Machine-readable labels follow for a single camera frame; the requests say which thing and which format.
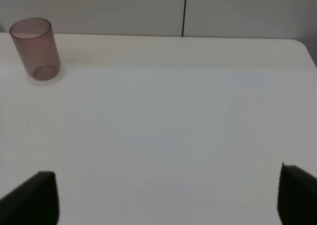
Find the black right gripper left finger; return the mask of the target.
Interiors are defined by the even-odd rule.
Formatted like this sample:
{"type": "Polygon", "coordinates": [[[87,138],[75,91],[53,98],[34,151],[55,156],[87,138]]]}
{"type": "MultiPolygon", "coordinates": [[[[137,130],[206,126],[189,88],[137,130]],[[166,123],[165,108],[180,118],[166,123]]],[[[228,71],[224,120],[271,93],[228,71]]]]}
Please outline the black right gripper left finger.
{"type": "Polygon", "coordinates": [[[40,171],[0,199],[2,225],[56,225],[59,196],[53,171],[40,171]]]}

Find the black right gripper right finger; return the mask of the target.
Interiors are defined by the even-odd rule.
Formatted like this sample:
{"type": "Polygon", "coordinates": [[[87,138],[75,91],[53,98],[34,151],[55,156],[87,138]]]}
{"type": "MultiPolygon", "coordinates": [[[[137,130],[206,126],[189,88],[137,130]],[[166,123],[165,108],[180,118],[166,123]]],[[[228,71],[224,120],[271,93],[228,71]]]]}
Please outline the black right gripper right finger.
{"type": "Polygon", "coordinates": [[[298,166],[283,164],[277,211],[283,225],[316,225],[317,178],[298,166]]]}

